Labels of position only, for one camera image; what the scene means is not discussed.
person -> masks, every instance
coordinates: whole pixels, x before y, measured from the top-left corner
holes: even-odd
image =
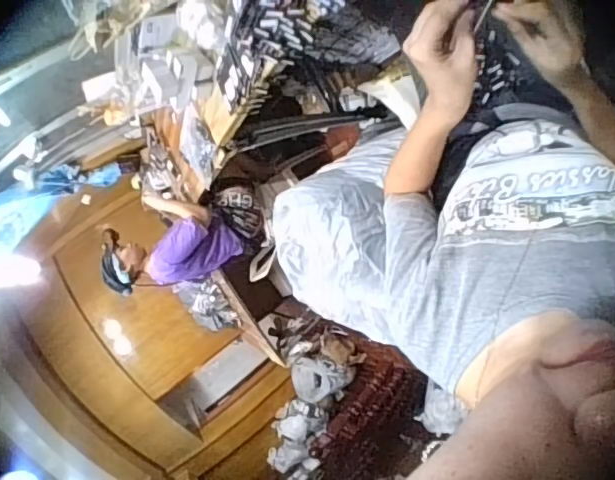
[[[440,213],[428,191],[474,92],[475,13],[432,2],[404,45],[428,98],[385,180],[388,324],[472,409],[411,479],[615,478],[615,109],[563,6],[494,15],[582,131],[544,107],[505,107]]]
[[[178,219],[149,253],[137,243],[121,245],[118,233],[105,229],[102,277],[117,293],[130,295],[142,274],[159,285],[200,279],[244,251],[243,239],[209,206],[154,194],[143,194],[143,204]]]

